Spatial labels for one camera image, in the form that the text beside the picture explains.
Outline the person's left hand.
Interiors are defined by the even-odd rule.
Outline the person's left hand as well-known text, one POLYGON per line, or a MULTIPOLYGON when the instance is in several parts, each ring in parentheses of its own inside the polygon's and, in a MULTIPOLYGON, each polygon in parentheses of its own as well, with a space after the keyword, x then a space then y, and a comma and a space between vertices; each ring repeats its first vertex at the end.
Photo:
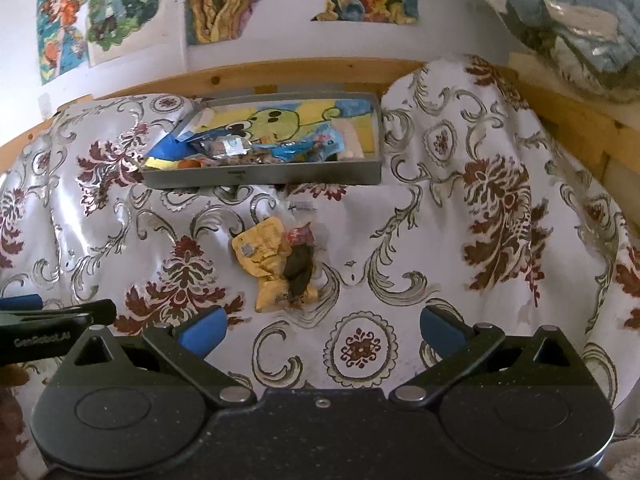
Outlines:
POLYGON ((29 374, 17 365, 0 367, 0 388, 11 389, 21 387, 29 382, 29 374))

